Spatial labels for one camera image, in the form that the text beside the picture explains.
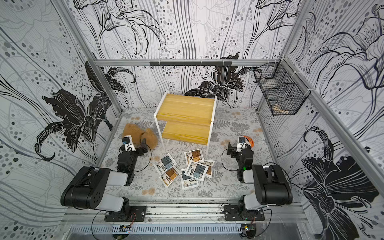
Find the blue coffee bag two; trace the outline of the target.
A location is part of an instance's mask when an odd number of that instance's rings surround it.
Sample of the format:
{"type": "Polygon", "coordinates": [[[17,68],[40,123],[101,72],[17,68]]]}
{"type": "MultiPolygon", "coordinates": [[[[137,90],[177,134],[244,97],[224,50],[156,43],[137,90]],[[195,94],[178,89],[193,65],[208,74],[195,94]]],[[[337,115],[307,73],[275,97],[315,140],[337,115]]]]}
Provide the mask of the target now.
{"type": "Polygon", "coordinates": [[[199,186],[199,181],[195,178],[189,177],[185,175],[186,169],[182,169],[181,172],[181,183],[183,190],[189,190],[193,188],[197,188],[199,186]]]}

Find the blue coffee bag three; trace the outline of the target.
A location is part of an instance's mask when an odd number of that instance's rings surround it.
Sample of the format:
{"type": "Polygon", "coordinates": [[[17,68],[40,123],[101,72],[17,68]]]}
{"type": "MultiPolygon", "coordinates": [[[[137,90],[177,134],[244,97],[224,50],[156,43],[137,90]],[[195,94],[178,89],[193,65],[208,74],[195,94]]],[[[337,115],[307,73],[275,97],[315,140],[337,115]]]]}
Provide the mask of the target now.
{"type": "Polygon", "coordinates": [[[155,170],[159,175],[162,175],[176,165],[177,162],[174,160],[171,154],[166,154],[159,161],[155,162],[155,170]]]}

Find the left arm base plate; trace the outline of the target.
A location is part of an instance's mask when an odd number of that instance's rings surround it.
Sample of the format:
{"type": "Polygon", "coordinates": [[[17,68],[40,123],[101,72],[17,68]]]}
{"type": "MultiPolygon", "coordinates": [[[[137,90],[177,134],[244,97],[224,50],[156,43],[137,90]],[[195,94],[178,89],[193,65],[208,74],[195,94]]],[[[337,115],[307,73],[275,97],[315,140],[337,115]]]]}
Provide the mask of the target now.
{"type": "Polygon", "coordinates": [[[105,222],[143,222],[146,216],[146,206],[130,206],[119,212],[107,212],[105,222]]]}

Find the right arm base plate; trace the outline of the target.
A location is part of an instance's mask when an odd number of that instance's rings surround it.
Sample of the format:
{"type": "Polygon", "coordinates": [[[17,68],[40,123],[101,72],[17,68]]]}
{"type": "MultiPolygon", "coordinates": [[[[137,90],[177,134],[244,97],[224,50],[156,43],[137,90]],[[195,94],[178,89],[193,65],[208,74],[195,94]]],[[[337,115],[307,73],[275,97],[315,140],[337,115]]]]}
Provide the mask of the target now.
{"type": "Polygon", "coordinates": [[[221,211],[224,213],[225,220],[228,222],[249,221],[260,222],[265,220],[265,215],[258,210],[240,210],[237,205],[223,204],[221,211]]]}

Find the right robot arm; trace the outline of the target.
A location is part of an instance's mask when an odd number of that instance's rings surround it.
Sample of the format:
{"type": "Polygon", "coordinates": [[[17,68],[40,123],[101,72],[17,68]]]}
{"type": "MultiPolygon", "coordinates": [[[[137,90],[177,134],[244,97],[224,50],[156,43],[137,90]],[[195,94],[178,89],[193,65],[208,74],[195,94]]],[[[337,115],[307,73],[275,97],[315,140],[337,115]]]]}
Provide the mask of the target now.
{"type": "Polygon", "coordinates": [[[236,159],[237,179],[242,184],[252,184],[254,193],[240,198],[238,208],[241,211],[257,211],[266,206],[290,205],[293,202],[291,187],[283,169],[274,163],[256,165],[251,146],[241,143],[237,147],[228,144],[227,155],[236,159]]]}

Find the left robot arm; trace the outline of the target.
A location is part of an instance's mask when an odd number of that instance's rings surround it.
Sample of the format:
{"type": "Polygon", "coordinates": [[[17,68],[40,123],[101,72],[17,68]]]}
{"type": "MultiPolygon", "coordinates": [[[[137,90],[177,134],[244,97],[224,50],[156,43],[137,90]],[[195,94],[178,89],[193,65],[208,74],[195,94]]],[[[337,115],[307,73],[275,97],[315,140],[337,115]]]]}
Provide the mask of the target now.
{"type": "Polygon", "coordinates": [[[78,210],[92,209],[110,213],[130,213],[129,200],[105,192],[106,187],[128,187],[133,182],[136,163],[152,149],[144,142],[121,146],[118,169],[82,167],[61,195],[61,205],[78,210]]]}

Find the blue coffee bag one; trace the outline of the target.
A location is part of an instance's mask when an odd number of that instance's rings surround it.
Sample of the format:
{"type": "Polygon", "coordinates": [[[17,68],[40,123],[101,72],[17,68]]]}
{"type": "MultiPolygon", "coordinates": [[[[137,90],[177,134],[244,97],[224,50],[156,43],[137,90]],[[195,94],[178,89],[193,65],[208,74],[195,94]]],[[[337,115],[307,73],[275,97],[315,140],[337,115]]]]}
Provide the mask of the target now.
{"type": "Polygon", "coordinates": [[[198,162],[190,162],[185,170],[185,175],[198,181],[204,181],[209,167],[198,162]]]}

